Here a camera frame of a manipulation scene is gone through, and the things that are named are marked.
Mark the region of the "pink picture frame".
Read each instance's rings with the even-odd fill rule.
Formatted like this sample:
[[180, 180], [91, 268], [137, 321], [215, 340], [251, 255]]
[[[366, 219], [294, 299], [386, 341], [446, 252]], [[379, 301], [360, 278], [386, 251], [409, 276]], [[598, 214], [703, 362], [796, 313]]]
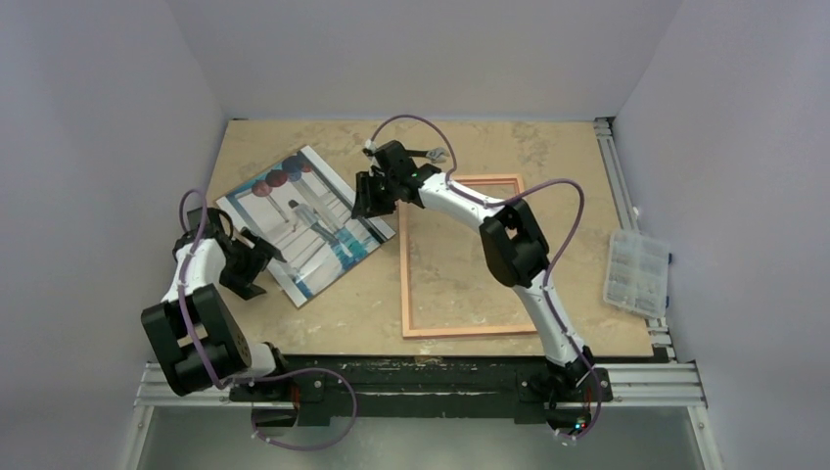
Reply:
[[[518, 173], [474, 174], [458, 177], [461, 183], [472, 186], [510, 185], [516, 194], [525, 190], [524, 179]], [[411, 300], [410, 274], [410, 231], [408, 228], [408, 205], [397, 204], [398, 239], [400, 255], [400, 300], [401, 300], [401, 336], [406, 340], [483, 338], [510, 335], [535, 334], [532, 323], [500, 326], [468, 326], [447, 328], [416, 328]]]

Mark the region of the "glossy printed photo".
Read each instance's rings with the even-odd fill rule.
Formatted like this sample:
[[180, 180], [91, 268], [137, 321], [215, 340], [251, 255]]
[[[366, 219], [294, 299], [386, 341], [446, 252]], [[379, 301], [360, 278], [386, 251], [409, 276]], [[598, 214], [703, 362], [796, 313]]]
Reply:
[[378, 217], [354, 218], [354, 202], [355, 191], [309, 146], [216, 200], [234, 225], [280, 252], [267, 270], [296, 307], [394, 237]]

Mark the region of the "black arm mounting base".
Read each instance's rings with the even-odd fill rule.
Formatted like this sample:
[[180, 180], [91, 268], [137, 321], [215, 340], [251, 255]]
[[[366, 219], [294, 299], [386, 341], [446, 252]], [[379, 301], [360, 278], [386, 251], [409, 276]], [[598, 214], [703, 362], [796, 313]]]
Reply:
[[556, 392], [543, 356], [300, 355], [290, 378], [234, 387], [229, 399], [281, 407], [300, 426], [334, 417], [508, 419], [581, 431], [614, 399]]

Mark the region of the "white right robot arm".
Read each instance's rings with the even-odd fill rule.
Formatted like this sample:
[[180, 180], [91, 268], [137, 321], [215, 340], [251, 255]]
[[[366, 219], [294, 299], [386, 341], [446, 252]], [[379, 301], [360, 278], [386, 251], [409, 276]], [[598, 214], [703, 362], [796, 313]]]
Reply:
[[549, 384], [559, 397], [577, 394], [597, 403], [610, 398], [588, 344], [576, 331], [553, 285], [558, 256], [523, 195], [506, 200], [476, 192], [434, 164], [416, 164], [425, 151], [409, 150], [392, 140], [367, 141], [367, 170], [355, 176], [353, 217], [392, 214], [405, 205], [439, 212], [476, 231], [490, 275], [511, 289], [525, 308], [542, 344]]

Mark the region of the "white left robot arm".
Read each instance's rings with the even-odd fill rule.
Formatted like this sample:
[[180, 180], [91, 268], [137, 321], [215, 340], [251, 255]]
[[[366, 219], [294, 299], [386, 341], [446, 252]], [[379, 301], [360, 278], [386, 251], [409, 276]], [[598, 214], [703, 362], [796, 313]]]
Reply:
[[246, 384], [267, 400], [282, 399], [292, 387], [284, 357], [272, 344], [246, 338], [220, 290], [244, 301], [263, 295], [254, 281], [283, 255], [249, 228], [234, 230], [226, 211], [192, 210], [187, 220], [173, 249], [174, 279], [161, 301], [141, 313], [169, 388], [185, 397]]

